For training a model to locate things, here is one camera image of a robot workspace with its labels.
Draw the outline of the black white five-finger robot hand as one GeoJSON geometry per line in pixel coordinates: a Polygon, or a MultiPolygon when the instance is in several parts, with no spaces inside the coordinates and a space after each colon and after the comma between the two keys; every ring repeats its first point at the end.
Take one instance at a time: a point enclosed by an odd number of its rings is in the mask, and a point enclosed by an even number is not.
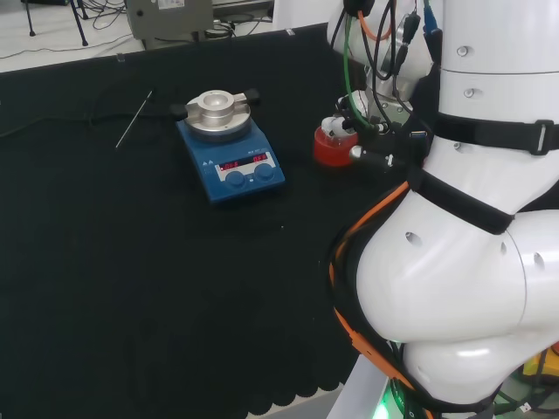
{"type": "Polygon", "coordinates": [[[356,90],[340,97],[335,113],[322,120],[321,132],[335,145],[347,142],[352,136],[365,142],[388,140],[410,118],[409,113],[395,98],[374,95],[370,89],[356,90]]]}

